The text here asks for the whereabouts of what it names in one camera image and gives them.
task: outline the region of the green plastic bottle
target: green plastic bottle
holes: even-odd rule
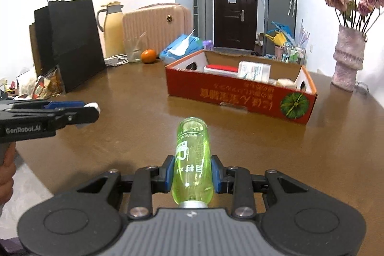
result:
[[[181,208],[206,208],[213,192],[207,125],[189,117],[177,129],[172,196]]]

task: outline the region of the pumpkin illustration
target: pumpkin illustration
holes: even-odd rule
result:
[[[293,92],[280,103],[281,112],[288,119],[295,120],[304,116],[310,107],[310,102],[304,94]]]

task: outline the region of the human hand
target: human hand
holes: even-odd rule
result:
[[[16,173],[14,162],[16,143],[13,142],[5,152],[4,164],[0,166],[0,204],[8,202],[13,194],[13,175]]]

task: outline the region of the blue package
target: blue package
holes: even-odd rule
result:
[[[168,65],[176,60],[179,60],[186,55],[190,55],[196,51],[203,49],[203,42],[200,38],[195,36],[189,37],[189,45],[183,55],[173,54],[169,50],[175,50],[182,42],[188,37],[188,35],[182,34],[178,39],[171,43],[167,48],[165,48],[159,55],[160,60],[164,62],[165,65]]]

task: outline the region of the black paper bag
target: black paper bag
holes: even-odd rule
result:
[[[48,2],[35,29],[43,75],[58,65],[67,92],[105,69],[92,0]]]

